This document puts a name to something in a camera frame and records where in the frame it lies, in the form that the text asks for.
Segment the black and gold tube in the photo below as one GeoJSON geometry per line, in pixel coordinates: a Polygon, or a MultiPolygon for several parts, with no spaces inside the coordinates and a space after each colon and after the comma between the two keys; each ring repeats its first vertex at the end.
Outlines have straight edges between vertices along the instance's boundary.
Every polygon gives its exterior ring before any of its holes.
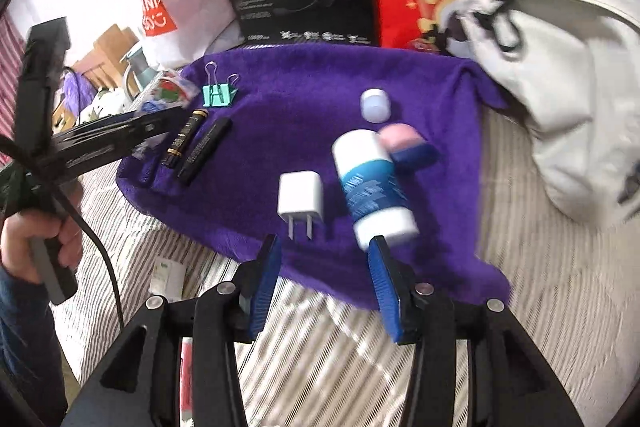
{"type": "Polygon", "coordinates": [[[169,149],[166,150],[166,153],[164,153],[162,165],[170,169],[175,169],[175,166],[180,162],[180,158],[182,158],[182,153],[187,149],[193,137],[196,136],[202,122],[207,120],[208,116],[209,113],[206,109],[196,109],[191,113],[185,126],[180,133],[178,133],[178,136],[175,137],[175,140],[169,149]]]}
{"type": "Polygon", "coordinates": [[[231,129],[230,118],[218,118],[207,130],[205,136],[196,144],[178,172],[178,179],[184,185],[190,185],[202,170],[207,159],[216,151],[222,139],[231,129]]]}

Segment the blue sleeve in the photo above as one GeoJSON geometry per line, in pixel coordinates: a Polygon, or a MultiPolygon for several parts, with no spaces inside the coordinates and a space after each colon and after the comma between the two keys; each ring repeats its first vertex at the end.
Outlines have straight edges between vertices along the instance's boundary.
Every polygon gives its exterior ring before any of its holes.
{"type": "Polygon", "coordinates": [[[0,265],[0,353],[15,386],[47,427],[66,412],[60,346],[43,285],[15,279],[0,265]]]}

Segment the striped fabric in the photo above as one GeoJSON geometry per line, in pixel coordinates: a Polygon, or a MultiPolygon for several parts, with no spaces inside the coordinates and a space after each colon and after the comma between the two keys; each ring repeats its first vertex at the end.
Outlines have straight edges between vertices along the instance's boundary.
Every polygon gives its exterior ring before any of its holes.
{"type": "MultiPolygon", "coordinates": [[[[5,13],[0,18],[0,134],[14,136],[15,95],[22,70],[24,40],[5,13]]],[[[0,166],[7,163],[0,154],[0,166]]]]}
{"type": "MultiPolygon", "coordinates": [[[[492,112],[484,128],[479,253],[511,281],[511,310],[586,426],[604,427],[638,378],[640,221],[607,232],[575,224],[546,199],[526,131],[492,112]]],[[[186,264],[187,298],[230,279],[234,261],[139,214],[115,172],[112,164],[85,176],[82,207],[110,252],[127,319],[146,298],[157,255],[186,264]]],[[[54,310],[81,383],[117,333],[106,270],[86,239],[84,251],[77,296],[54,310]]],[[[236,353],[251,427],[398,425],[413,348],[392,344],[377,312],[280,279],[266,329],[236,353]]],[[[456,427],[466,424],[467,378],[460,343],[456,427]]]]}

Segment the black cable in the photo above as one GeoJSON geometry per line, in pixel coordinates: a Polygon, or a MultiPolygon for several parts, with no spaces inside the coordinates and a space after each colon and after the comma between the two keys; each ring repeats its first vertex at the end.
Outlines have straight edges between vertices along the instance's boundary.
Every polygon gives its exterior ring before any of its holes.
{"type": "Polygon", "coordinates": [[[289,8],[275,8],[273,10],[273,13],[274,15],[290,15],[292,13],[303,12],[304,10],[308,10],[309,8],[312,8],[313,6],[318,4],[320,1],[321,0],[312,0],[309,4],[307,4],[306,6],[303,6],[302,8],[298,8],[297,10],[290,10],[289,8]]]}
{"type": "Polygon", "coordinates": [[[47,178],[47,175],[40,169],[37,162],[31,158],[24,150],[22,150],[16,143],[7,138],[4,135],[0,135],[0,152],[10,156],[15,162],[19,163],[24,169],[27,169],[36,178],[36,180],[45,187],[56,201],[65,209],[66,213],[78,224],[80,229],[94,242],[94,245],[100,252],[102,259],[109,272],[109,279],[111,280],[111,286],[113,288],[113,296],[116,300],[116,313],[118,314],[118,323],[120,324],[120,330],[124,329],[124,316],[122,314],[122,302],[120,301],[120,290],[118,289],[118,281],[116,274],[113,270],[113,264],[107,253],[107,249],[104,247],[100,238],[96,235],[94,230],[82,219],[82,216],[78,213],[71,201],[65,196],[65,193],[54,182],[47,178]]]}

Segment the white bottle cap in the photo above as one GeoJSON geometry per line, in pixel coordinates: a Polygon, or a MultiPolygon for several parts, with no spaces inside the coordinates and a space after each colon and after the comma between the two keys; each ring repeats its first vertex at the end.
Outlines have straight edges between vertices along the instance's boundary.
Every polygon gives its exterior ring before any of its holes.
{"type": "Polygon", "coordinates": [[[369,250],[371,239],[377,235],[383,236],[390,247],[402,245],[420,235],[414,213],[404,206],[383,208],[363,217],[353,225],[353,232],[362,251],[369,250]]]}
{"type": "Polygon", "coordinates": [[[372,160],[391,161],[378,133],[369,129],[356,129],[343,134],[334,142],[331,150],[340,179],[363,163],[372,160]]]}
{"type": "Polygon", "coordinates": [[[391,103],[382,89],[367,89],[360,97],[362,117],[370,123],[383,123],[391,117],[391,103]]]}

